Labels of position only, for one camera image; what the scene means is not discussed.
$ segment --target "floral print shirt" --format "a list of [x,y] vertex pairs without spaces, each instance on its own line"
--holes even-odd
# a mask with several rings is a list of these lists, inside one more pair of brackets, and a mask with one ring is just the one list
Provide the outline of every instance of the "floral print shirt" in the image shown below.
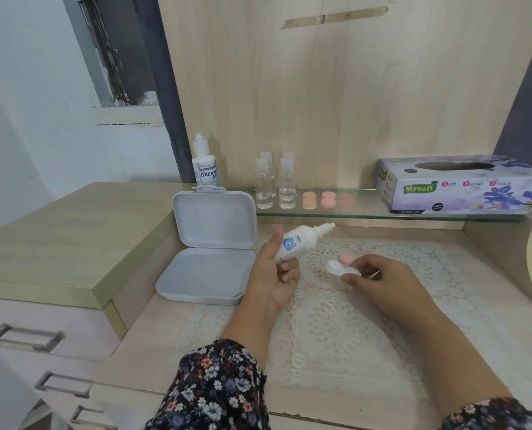
[[[216,340],[185,355],[146,430],[270,429],[264,404],[266,376],[233,340]],[[514,398],[465,406],[441,430],[532,430],[532,412]]]

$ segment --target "lace doily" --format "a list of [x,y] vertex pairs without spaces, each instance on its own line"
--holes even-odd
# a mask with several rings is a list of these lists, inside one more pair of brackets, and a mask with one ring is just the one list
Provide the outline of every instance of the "lace doily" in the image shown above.
[[[427,398],[424,360],[413,337],[326,273],[327,261],[343,252],[356,257],[377,253],[410,265],[513,395],[532,408],[530,357],[434,243],[323,239],[302,255],[302,278],[272,333],[269,383],[392,400]],[[215,340],[233,311],[198,305],[170,363],[176,365],[182,354]]]

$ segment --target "tissue box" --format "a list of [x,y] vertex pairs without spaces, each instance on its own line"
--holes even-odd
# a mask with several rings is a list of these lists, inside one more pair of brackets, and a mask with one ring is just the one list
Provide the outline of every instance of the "tissue box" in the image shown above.
[[504,155],[384,158],[376,188],[391,213],[532,213],[532,166]]

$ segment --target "drawer handle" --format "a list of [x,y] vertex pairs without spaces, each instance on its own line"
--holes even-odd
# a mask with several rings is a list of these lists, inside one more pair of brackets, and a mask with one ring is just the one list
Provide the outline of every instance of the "drawer handle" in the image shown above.
[[[31,335],[40,335],[42,337],[49,337],[49,341],[47,341],[47,344],[36,344],[32,342],[24,342],[24,341],[16,341],[16,340],[6,340],[5,338],[1,338],[6,334],[7,332],[15,331],[18,333],[23,334],[31,334]],[[59,344],[61,340],[65,339],[65,335],[63,332],[48,332],[46,330],[35,330],[35,329],[26,329],[23,327],[12,327],[8,325],[7,323],[4,323],[3,325],[0,325],[0,345],[10,344],[10,345],[16,345],[16,346],[27,346],[31,347],[34,351],[41,351],[44,353],[49,353],[51,350]]]
[[[51,378],[51,376],[61,378],[64,380],[73,380],[76,382],[89,383],[89,388],[87,388],[87,390],[85,391],[78,391],[75,389],[59,388],[58,386],[46,385],[45,383],[47,382],[47,380]],[[89,398],[89,391],[90,391],[91,383],[93,383],[93,381],[89,379],[83,379],[80,377],[63,376],[62,374],[55,374],[55,373],[52,373],[51,371],[46,371],[43,374],[43,376],[41,376],[41,378],[37,381],[37,383],[35,383],[34,387],[36,390],[40,390],[40,391],[59,391],[59,392],[66,392],[68,394],[73,394],[75,397],[79,397],[79,398]]]
[[73,423],[73,424],[83,424],[83,425],[87,425],[87,426],[101,427],[101,428],[104,428],[105,430],[118,430],[117,427],[109,426],[108,424],[96,423],[96,422],[93,422],[93,421],[80,420],[79,419],[79,415],[83,411],[89,411],[89,412],[95,412],[95,413],[105,413],[103,411],[98,411],[97,409],[89,409],[89,408],[86,408],[86,407],[83,407],[83,406],[79,405],[79,406],[77,406],[77,409],[75,409],[75,413],[73,414],[73,416],[71,417],[69,422]]

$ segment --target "small glass bottle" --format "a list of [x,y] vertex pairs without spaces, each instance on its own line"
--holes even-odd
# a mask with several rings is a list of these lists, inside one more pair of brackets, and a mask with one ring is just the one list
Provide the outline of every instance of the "small glass bottle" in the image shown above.
[[296,206],[296,176],[294,175],[294,160],[282,158],[280,160],[280,177],[278,178],[280,208],[291,210]]
[[268,152],[261,152],[260,153],[261,158],[266,158],[266,161],[268,162],[268,170],[270,171],[270,174],[272,175],[272,197],[276,197],[276,170],[274,169],[274,163],[272,163],[272,153],[271,151]]
[[256,159],[256,206],[260,209],[271,208],[272,200],[272,176],[268,170],[266,158]]

